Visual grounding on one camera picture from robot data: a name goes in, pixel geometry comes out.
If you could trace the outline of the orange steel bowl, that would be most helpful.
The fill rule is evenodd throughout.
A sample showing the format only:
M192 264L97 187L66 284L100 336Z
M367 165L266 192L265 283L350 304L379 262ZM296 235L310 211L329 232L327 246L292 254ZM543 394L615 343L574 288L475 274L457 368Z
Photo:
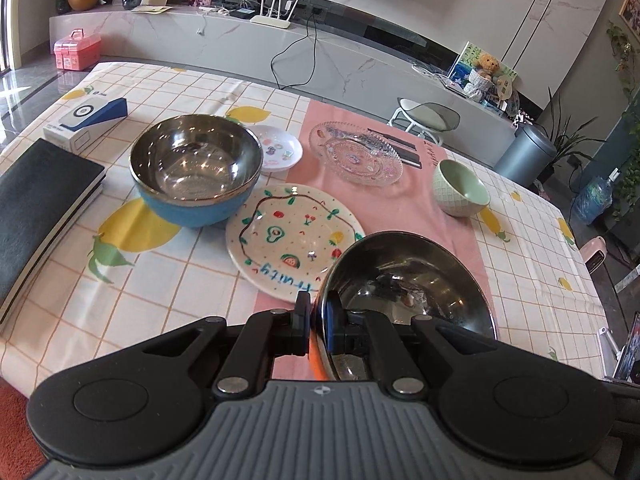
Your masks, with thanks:
M497 337L480 284L448 249L416 233L383 231L363 237L334 263L314 300L309 361L319 380L363 380L363 359L332 340L338 308L372 310L408 325L417 315L442 318L488 338Z

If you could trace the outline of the green ceramic bowl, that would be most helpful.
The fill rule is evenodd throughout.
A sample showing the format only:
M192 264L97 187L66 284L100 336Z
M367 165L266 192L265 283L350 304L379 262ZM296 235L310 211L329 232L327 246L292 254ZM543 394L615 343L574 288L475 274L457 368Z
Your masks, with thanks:
M432 192L437 206L450 216L469 218L490 203L490 195L474 172L452 159L441 160L433 174Z

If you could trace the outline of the fruit painted ceramic plate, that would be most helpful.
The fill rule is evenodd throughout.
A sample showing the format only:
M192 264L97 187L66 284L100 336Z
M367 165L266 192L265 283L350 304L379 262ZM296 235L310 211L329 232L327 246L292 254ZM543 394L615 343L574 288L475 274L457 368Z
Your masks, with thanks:
M334 263L363 237L339 200L293 183L255 188L226 226L228 253L241 275L287 302L300 292L316 296Z

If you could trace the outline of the blue steel bowl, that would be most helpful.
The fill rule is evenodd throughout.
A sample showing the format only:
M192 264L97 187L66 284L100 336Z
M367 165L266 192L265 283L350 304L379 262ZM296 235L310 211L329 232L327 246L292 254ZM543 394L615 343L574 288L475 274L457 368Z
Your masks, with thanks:
M167 118L132 144L129 170L154 214L184 228L227 220L252 194L264 153L255 133L224 117Z

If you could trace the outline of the clear glass sticker plate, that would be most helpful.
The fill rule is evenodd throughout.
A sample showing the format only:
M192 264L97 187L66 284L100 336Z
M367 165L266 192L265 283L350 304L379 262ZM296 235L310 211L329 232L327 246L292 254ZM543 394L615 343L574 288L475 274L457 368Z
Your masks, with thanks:
M326 168L347 182L387 186L404 172L396 150L382 136L349 122L312 127L309 145Z

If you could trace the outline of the small white sticker dish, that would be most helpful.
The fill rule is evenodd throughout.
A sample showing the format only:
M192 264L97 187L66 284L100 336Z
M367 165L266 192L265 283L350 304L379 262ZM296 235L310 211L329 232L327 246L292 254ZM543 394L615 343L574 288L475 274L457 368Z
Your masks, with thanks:
M281 172L293 168L304 150L296 136L273 126L251 125L250 131L262 144L262 172Z

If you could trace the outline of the white rolling stool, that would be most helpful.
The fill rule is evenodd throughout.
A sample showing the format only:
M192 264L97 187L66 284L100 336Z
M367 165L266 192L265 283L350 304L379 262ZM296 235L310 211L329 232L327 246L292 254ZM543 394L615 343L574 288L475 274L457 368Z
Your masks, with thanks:
M460 115L442 104L419 103L407 98L399 98L398 107L387 125L442 145L442 135L459 127Z

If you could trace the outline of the grey trash bin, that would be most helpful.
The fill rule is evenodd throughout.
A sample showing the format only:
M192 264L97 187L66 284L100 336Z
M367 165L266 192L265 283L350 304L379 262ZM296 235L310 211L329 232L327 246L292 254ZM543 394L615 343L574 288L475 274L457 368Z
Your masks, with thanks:
M555 155L556 148L543 128L521 124L515 130L513 142L495 164L494 171L527 188L552 163Z

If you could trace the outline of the pink space heater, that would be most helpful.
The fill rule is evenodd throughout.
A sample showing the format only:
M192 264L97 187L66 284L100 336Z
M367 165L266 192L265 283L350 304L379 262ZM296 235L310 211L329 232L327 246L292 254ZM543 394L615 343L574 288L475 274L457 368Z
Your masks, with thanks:
M593 237L579 249L580 255L584 259L586 268L590 274L596 272L605 262L608 255L606 241L602 236Z

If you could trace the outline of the blue water jug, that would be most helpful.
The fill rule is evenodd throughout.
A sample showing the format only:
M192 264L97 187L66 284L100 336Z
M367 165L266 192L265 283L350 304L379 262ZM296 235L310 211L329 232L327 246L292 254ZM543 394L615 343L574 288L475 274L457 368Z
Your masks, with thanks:
M614 168L606 178L595 176L577 194L572 213L583 224L591 224L612 205L614 183L619 175L620 170Z

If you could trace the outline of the green potted plant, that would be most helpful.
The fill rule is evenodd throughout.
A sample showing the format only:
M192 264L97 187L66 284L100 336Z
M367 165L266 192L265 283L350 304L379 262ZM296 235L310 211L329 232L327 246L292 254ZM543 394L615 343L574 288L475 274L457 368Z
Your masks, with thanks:
M552 96L551 89L548 89L548 97L550 98L548 105L551 117L550 127L547 128L541 122L536 122L536 126L541 130L544 138L555 148L555 155L539 174L538 181L540 183L546 182L554 174L555 165L567 157L575 156L578 159L591 160L592 156L587 155L580 148L582 144L587 142L603 143L603 140L586 136L584 133L585 128L598 119L597 116L589 118L577 127L572 127L572 116L563 116L560 95Z

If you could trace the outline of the white blue box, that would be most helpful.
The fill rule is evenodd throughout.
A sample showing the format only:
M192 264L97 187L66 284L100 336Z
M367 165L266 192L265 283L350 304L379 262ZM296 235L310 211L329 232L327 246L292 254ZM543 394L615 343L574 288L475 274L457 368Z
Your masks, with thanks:
M79 155L128 116L125 98L90 96L55 122L43 127L43 137L65 151Z

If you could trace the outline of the teddy bear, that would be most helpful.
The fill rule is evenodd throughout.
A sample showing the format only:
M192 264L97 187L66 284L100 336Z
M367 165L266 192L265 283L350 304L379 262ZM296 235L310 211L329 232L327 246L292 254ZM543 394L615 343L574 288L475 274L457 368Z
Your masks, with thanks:
M474 65L474 81L486 79L492 81L494 76L500 70L500 62L487 52L481 53Z

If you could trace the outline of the white wifi router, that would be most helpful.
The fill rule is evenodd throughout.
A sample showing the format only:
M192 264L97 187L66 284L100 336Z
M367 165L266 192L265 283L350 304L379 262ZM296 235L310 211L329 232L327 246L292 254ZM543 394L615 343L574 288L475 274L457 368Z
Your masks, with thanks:
M289 29L299 0L260 0L259 10L251 23L277 29Z

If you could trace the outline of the pink storage case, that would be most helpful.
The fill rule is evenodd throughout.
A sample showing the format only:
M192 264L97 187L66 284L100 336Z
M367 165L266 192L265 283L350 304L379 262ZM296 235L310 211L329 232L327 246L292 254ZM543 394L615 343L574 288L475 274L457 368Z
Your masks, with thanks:
M80 72L99 62L101 36L86 35L82 28L76 28L68 36L55 41L53 55L58 70Z

